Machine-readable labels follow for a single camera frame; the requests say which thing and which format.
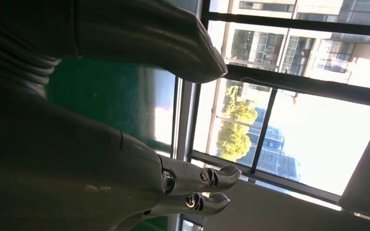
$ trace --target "green tree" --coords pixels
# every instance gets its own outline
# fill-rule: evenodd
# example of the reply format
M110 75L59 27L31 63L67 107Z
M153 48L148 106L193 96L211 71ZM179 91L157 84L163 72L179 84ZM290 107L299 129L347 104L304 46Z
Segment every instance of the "green tree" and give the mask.
M257 112L252 103L238 100L240 89L238 86L226 88L222 114L224 117L238 122L253 124L257 118ZM251 141L246 135L248 131L249 127L247 126L222 121L216 142L221 153L220 157L234 162L244 157L251 146Z

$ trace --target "silver metal joint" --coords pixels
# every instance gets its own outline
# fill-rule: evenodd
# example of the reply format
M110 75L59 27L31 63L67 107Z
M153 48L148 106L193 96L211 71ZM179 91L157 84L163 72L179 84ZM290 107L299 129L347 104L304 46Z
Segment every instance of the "silver metal joint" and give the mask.
M164 179L164 181L170 181L170 180L172 180L172 175L171 175L171 173L169 173L167 171L163 171L162 172L162 178Z
M195 197L192 194L189 194L185 197L186 205L189 208L192 208L195 206Z
M202 169L201 172L200 172L200 179L202 180L202 182L204 184L208 184L209 183L209 174L206 170Z

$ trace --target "white wall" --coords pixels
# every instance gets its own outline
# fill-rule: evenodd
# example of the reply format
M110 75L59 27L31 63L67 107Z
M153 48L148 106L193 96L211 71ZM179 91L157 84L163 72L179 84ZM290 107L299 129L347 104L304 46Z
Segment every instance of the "white wall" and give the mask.
M343 0L298 0L297 12L338 15Z
M204 231L370 231L370 220L249 182L225 193L230 204L206 219Z

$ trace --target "building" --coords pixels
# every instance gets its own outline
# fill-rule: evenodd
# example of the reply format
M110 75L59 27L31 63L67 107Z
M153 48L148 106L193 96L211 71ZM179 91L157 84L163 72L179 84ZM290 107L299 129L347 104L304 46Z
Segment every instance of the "building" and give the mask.
M254 126L260 128L263 124L265 109L256 108L258 112ZM236 162L238 164L250 166L253 162L254 153L256 151L257 142L260 135L260 129L250 128L247 134L251 141L251 148L246 156L240 158ZM285 177L291 180L298 180L296 165L297 161L294 157L285 155L283 152L284 136L280 129L269 126L264 138L263 147L257 164L258 169L273 173L280 177Z
M231 13L370 25L370 0L230 0ZM230 64L349 84L370 36L228 23Z

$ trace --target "window pane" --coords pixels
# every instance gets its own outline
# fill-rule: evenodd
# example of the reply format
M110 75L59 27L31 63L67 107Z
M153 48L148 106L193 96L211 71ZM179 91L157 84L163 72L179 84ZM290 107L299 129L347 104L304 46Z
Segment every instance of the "window pane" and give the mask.
M357 0L354 10L370 12L370 0Z
M182 220L182 231L203 231L203 227L200 227L187 220Z
M251 1L211 0L210 11L309 21L370 25L370 0L330 1Z
M370 13L354 12L352 14L351 23L370 25Z
M285 73L284 64L294 63L300 67L292 75L370 88L370 36L238 23L208 31L212 40L226 42L215 47L227 64ZM333 68L341 54L349 55L346 68Z
M370 106L277 93L257 168L341 195L370 140Z
M202 84L193 148L251 166L270 90L226 79Z

